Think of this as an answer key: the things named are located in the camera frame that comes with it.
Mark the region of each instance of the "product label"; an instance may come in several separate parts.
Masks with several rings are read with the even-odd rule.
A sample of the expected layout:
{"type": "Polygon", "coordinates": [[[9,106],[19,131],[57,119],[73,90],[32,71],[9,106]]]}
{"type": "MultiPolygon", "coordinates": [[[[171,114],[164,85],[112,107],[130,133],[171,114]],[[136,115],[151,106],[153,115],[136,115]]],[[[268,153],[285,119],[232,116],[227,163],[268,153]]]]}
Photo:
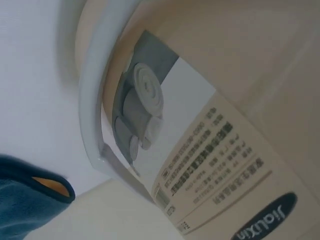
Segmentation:
{"type": "Polygon", "coordinates": [[[297,199],[293,192],[279,197],[245,224],[231,240],[263,239],[289,216],[297,199]]]}
{"type": "Polygon", "coordinates": [[[318,239],[317,200],[214,80],[145,31],[114,100],[112,117],[127,127],[113,130],[121,152],[186,240],[318,239]],[[136,132],[122,112],[140,63],[159,81],[163,125],[132,161],[129,140],[136,132]]]}
{"type": "MultiPolygon", "coordinates": [[[[191,108],[195,99],[183,94],[190,91],[184,81],[196,71],[181,58],[171,71],[161,85],[165,103],[175,89],[170,94],[184,96],[191,108]]],[[[208,85],[199,74],[191,81],[208,85]]],[[[166,161],[151,192],[185,239],[297,239],[319,220],[319,205],[300,179],[218,91],[212,87],[195,111],[167,153],[159,153],[166,161]]]]}

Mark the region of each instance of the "white handle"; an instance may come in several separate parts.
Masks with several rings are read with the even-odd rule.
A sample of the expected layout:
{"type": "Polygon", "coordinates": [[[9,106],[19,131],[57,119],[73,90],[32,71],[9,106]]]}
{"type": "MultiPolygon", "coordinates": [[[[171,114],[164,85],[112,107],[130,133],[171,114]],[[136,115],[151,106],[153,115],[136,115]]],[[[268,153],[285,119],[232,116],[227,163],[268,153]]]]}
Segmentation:
{"type": "Polygon", "coordinates": [[[105,71],[114,45],[142,0],[108,0],[98,21],[80,73],[79,120],[82,140],[92,166],[122,181],[149,202],[146,188],[120,162],[104,143],[101,129],[101,106],[105,71]]]}

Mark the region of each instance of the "printed label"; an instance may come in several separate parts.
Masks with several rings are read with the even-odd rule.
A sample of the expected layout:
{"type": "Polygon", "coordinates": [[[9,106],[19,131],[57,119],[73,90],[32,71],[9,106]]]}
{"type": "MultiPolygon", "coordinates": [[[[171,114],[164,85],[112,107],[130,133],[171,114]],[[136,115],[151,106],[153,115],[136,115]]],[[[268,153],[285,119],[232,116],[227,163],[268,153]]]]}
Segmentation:
{"type": "Polygon", "coordinates": [[[231,240],[263,239],[289,216],[297,200],[293,192],[279,197],[245,224],[231,240]]]}
{"type": "Polygon", "coordinates": [[[193,72],[179,58],[167,74],[163,136],[137,158],[144,173],[162,163],[151,189],[156,204],[187,240],[297,239],[319,220],[317,201],[246,118],[193,72]],[[201,108],[193,106],[199,88],[206,89],[201,108]]]}

